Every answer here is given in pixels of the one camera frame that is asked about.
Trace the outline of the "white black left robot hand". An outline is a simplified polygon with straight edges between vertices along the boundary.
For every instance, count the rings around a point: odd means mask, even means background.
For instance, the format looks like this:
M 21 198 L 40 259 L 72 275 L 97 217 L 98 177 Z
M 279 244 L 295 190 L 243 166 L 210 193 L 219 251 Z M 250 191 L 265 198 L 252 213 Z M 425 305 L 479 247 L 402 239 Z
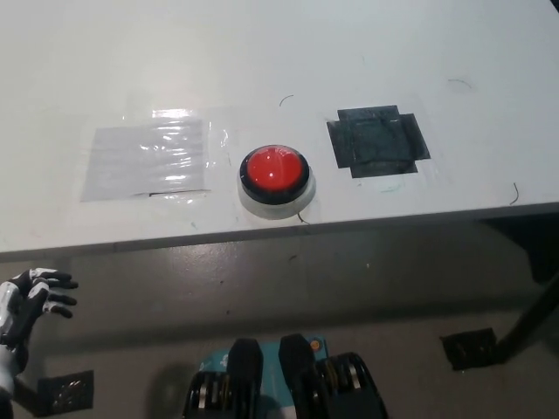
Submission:
M 42 315 L 72 317 L 77 300 L 65 291 L 78 287 L 71 274 L 50 268 L 33 268 L 1 284 L 2 378 L 25 370 L 32 328 Z

